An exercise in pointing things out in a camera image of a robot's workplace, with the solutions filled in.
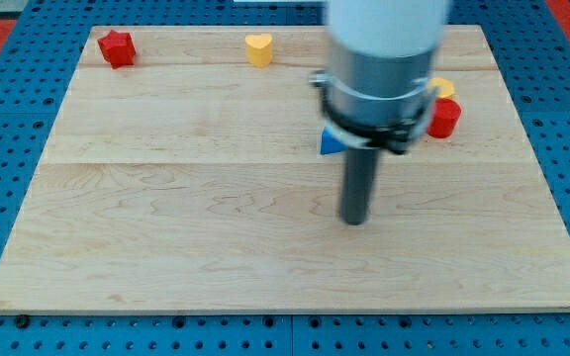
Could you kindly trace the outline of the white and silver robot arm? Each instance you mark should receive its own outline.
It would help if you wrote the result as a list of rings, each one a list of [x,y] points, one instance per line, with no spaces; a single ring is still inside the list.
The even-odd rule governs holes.
[[[382,127],[418,110],[450,7],[450,0],[329,1],[332,111]]]

